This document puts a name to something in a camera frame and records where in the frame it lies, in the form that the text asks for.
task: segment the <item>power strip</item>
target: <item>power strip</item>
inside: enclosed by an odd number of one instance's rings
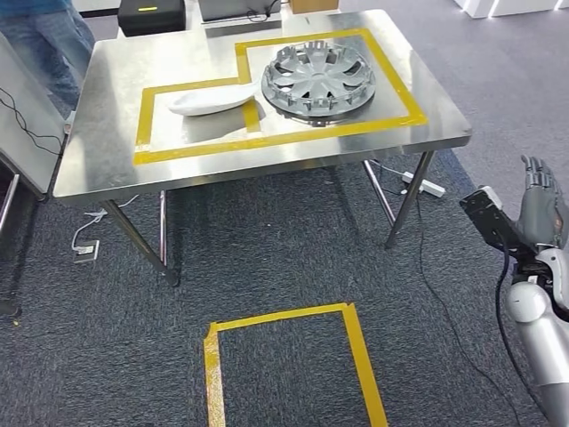
[[[411,172],[406,172],[401,174],[401,179],[403,180],[403,182],[410,184],[413,180],[413,176],[414,175]],[[423,182],[420,184],[419,192],[422,193],[423,191],[426,191],[429,194],[432,194],[435,197],[443,197],[444,193],[446,193],[446,190],[441,187],[440,185],[437,185],[427,180],[423,180]]]
[[[94,261],[99,256],[99,240],[81,242],[77,245],[74,254],[73,262],[75,264]]]

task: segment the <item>stainless steel table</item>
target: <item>stainless steel table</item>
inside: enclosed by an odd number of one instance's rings
[[[377,80],[374,99],[334,122],[285,117],[260,91],[248,112],[183,118],[166,109],[180,90],[194,87],[183,84],[245,83],[260,76],[284,45],[316,33],[357,48],[372,63]],[[154,89],[146,89],[151,96],[143,102],[145,88]],[[383,11],[293,17],[279,28],[254,24],[110,40],[94,48],[54,196],[69,204],[100,202],[174,284],[166,266],[166,190],[361,161],[392,225],[386,241],[392,246],[433,152],[466,145],[470,135],[469,123]],[[395,216],[368,160],[411,153],[423,155]],[[160,255],[114,202],[158,191]]]

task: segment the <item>person's leg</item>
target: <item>person's leg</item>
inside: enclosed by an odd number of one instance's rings
[[[33,17],[35,28],[85,78],[93,45],[75,25],[71,12],[44,13]]]
[[[0,32],[38,82],[64,104],[53,102],[62,116],[75,109],[79,88],[71,70],[60,53],[36,31],[32,21],[26,17],[2,18]]]
[[[83,38],[85,38],[88,42],[88,44],[91,46],[91,50],[93,50],[94,46],[94,36],[91,32],[91,28],[88,27],[87,22],[85,22],[85,20],[83,19],[82,16],[79,14],[79,12],[73,7],[73,4],[70,4],[68,11],[71,15],[71,19],[72,19],[75,24],[75,27],[77,27],[77,29],[78,29],[79,32],[82,33],[82,36],[83,36]]]

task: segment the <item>person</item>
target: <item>person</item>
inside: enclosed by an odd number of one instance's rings
[[[72,117],[81,91],[69,64],[85,78],[94,37],[71,0],[0,0],[0,33]]]

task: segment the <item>black device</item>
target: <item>black device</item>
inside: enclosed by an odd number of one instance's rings
[[[520,262],[533,260],[537,254],[535,246],[490,197],[487,187],[475,191],[459,203],[488,245],[503,251],[506,243],[510,256]]]
[[[205,22],[239,17],[257,22],[281,11],[280,0],[198,0],[198,3]]]
[[[118,19],[125,36],[183,31],[186,5],[184,0],[122,0]]]

